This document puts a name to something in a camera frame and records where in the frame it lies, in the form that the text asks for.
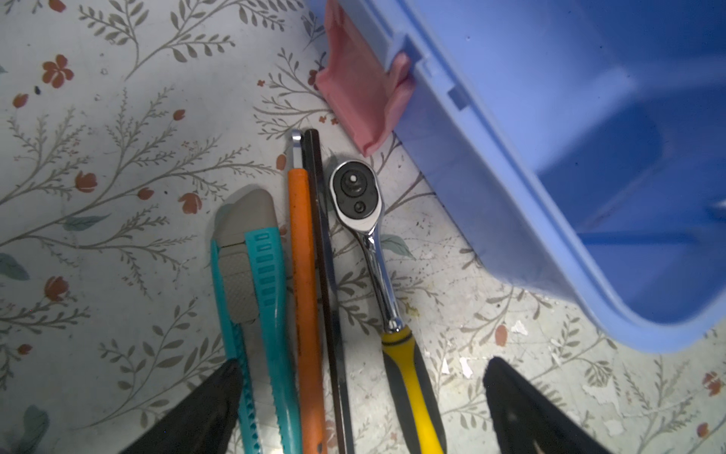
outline floral tablecloth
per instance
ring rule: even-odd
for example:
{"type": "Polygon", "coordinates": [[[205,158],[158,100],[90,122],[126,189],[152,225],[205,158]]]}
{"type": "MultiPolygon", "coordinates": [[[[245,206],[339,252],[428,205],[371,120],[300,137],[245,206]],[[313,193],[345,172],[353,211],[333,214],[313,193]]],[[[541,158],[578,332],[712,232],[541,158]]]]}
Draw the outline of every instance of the floral tablecloth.
{"type": "MultiPolygon", "coordinates": [[[[224,360],[208,240],[225,198],[265,187],[289,247],[287,132],[356,156],[315,87],[325,31],[297,0],[1,1],[0,452],[117,452],[224,360]]],[[[679,354],[620,346],[488,275],[395,137],[370,163],[450,453],[498,452],[494,355],[614,453],[726,450],[723,325],[679,354]]],[[[356,450],[405,452],[362,254],[332,234],[356,450]]],[[[259,397],[267,452],[271,409],[259,397]]]]}

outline teal knife handle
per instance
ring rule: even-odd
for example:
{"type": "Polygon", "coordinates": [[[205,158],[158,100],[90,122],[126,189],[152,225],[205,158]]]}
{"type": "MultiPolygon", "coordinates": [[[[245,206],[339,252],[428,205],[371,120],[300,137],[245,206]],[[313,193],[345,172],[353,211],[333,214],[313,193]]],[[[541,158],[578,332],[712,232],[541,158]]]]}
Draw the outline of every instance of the teal knife handle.
{"type": "Polygon", "coordinates": [[[237,409],[237,418],[240,420],[240,434],[242,435],[242,446],[245,454],[260,454],[260,438],[257,433],[257,422],[255,420],[255,401],[252,394],[252,378],[247,361],[247,350],[245,349],[245,337],[242,328],[229,319],[227,310],[227,296],[224,292],[224,281],[219,271],[219,247],[217,242],[212,240],[212,282],[214,284],[214,296],[217,301],[217,312],[224,341],[224,353],[228,360],[237,360],[242,371],[242,396],[240,406],[237,409]]]}
{"type": "Polygon", "coordinates": [[[262,340],[272,383],[277,423],[285,454],[302,453],[300,407],[295,372],[287,342],[287,285],[280,231],[276,227],[245,233],[255,295],[260,309],[262,340]]]}

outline blue container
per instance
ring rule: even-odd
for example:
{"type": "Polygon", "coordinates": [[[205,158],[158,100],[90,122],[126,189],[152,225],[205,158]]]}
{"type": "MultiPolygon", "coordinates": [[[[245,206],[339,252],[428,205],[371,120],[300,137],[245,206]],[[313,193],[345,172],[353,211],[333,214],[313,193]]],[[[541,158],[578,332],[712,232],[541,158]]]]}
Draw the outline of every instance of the blue container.
{"type": "Polygon", "coordinates": [[[669,352],[726,313],[726,2],[339,0],[486,268],[669,352]]]}

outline hand tool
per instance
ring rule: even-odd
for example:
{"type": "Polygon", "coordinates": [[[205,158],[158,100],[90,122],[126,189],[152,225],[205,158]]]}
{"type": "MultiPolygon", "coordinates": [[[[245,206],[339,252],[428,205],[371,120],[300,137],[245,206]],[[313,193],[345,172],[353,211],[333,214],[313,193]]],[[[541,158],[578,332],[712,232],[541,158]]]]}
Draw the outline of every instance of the hand tool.
{"type": "Polygon", "coordinates": [[[295,322],[303,454],[325,454],[325,401],[315,283],[315,245],[308,172],[303,169],[302,135],[293,130],[293,169],[287,173],[293,250],[295,322]]]}
{"type": "Polygon", "coordinates": [[[340,223],[363,248],[383,316],[383,364],[406,446],[411,453],[445,453],[446,434],[431,380],[386,272],[379,238],[383,198],[375,172],[360,161],[346,161],[330,176],[329,191],[340,223]]]}
{"type": "Polygon", "coordinates": [[[330,380],[333,383],[333,410],[338,452],[353,454],[353,424],[348,403],[346,361],[343,354],[343,336],[340,333],[340,309],[338,289],[333,269],[333,250],[330,247],[330,226],[327,221],[327,185],[323,173],[318,131],[308,129],[303,134],[303,165],[310,178],[310,200],[313,208],[313,231],[318,257],[320,296],[322,297],[325,341],[330,364],[330,380]]]}
{"type": "MultiPolygon", "coordinates": [[[[212,240],[211,266],[224,348],[230,358],[245,356],[240,321],[245,319],[245,310],[249,311],[244,305],[245,296],[250,298],[245,295],[248,287],[239,282],[245,275],[252,276],[282,450],[285,454],[301,454],[300,409],[285,322],[285,262],[272,197],[267,191],[250,191],[235,202],[219,222],[212,240]]],[[[259,439],[255,438],[254,404],[248,370],[243,372],[243,376],[245,406],[240,406],[242,442],[246,453],[258,453],[259,439]]]]}

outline metal bar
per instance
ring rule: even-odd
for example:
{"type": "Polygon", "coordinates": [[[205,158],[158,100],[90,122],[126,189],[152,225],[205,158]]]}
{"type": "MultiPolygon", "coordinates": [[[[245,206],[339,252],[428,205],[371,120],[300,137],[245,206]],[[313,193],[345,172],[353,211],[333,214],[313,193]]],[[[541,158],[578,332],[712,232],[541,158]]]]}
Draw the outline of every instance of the metal bar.
{"type": "Polygon", "coordinates": [[[338,452],[354,454],[346,360],[343,352],[343,335],[340,331],[338,286],[335,282],[333,249],[330,246],[330,225],[327,220],[327,185],[320,155],[320,137],[315,129],[308,129],[303,134],[303,167],[308,171],[310,177],[313,231],[318,258],[330,380],[333,383],[333,410],[335,411],[335,432],[338,435],[338,452]]]}

